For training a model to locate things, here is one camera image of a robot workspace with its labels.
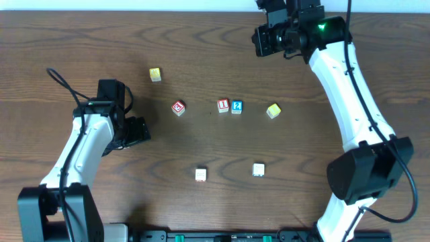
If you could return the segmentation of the blue number 2 block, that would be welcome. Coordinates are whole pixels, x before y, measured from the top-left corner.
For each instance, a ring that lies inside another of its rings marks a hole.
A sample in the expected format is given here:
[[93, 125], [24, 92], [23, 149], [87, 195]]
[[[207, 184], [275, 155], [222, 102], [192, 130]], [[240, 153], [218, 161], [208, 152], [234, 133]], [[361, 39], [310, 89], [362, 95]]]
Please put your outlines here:
[[234, 100], [232, 101], [231, 113], [232, 114], [241, 114], [243, 111], [243, 102]]

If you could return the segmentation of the red letter I block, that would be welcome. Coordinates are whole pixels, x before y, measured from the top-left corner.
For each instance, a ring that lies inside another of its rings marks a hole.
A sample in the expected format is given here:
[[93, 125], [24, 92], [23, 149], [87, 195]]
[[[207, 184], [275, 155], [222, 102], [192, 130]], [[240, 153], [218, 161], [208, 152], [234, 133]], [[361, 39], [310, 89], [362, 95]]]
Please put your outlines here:
[[229, 100], [228, 99], [219, 99], [217, 101], [217, 107], [219, 113], [228, 112], [230, 109]]

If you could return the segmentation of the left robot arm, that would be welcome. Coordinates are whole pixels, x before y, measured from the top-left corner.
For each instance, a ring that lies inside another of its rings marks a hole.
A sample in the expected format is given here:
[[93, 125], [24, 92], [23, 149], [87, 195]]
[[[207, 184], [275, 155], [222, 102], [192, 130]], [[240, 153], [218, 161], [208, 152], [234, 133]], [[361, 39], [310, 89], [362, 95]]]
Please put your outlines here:
[[17, 198], [24, 241], [128, 241], [124, 223], [105, 224], [91, 188], [102, 157], [150, 139], [143, 117], [125, 117], [122, 104], [90, 101], [73, 111], [72, 133], [38, 186]]

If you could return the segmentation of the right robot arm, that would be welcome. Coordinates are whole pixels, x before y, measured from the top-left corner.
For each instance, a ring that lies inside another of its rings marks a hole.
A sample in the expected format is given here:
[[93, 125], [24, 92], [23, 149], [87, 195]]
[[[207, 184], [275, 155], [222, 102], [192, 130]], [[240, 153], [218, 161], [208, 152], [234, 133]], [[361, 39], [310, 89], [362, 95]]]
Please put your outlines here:
[[332, 191], [324, 214], [314, 224], [309, 241], [352, 241], [366, 212], [402, 175], [413, 144], [396, 136], [381, 115], [359, 69], [346, 21], [340, 17], [288, 18], [266, 23], [252, 37], [257, 56], [297, 52], [321, 82], [337, 119], [343, 154], [327, 167]]

